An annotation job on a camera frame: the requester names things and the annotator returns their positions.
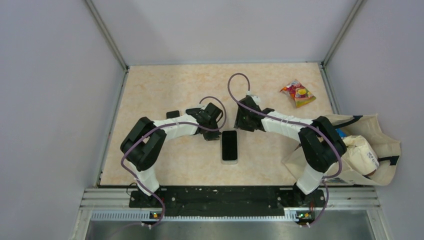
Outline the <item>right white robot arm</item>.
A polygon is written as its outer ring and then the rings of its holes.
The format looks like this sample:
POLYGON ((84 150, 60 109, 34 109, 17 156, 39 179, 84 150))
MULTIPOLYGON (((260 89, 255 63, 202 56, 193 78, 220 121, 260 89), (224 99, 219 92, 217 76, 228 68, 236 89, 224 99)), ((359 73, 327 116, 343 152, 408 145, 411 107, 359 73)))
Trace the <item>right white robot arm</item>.
POLYGON ((272 108, 261 109, 257 101, 258 97, 246 95, 237 102, 234 127, 249 132, 276 133, 300 143, 306 166, 296 181, 293 200, 299 206, 307 206, 329 168, 341 163, 347 147, 327 117, 298 118, 272 108))

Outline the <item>black phone white edge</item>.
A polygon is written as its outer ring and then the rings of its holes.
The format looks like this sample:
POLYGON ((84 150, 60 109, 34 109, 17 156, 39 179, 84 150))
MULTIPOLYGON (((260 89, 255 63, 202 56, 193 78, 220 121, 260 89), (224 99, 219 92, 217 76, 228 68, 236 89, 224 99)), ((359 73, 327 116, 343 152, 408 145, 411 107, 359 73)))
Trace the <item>black phone white edge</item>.
POLYGON ((173 118, 178 118, 180 117, 180 111, 179 110, 172 110, 172 111, 168 111, 166 113, 166 118, 167 119, 173 119, 173 118))

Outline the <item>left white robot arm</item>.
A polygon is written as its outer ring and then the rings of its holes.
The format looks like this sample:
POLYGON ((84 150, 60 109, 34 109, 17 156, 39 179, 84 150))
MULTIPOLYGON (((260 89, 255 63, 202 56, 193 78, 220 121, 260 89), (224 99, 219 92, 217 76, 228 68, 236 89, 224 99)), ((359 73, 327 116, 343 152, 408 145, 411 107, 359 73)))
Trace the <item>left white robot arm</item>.
POLYGON ((184 136, 202 135, 206 141, 220 139, 218 122, 226 117, 226 111, 213 103, 185 110, 185 113, 165 120, 140 118, 120 145, 125 167, 142 191, 141 200, 149 207, 160 202, 159 182, 154 164, 165 142, 184 136))

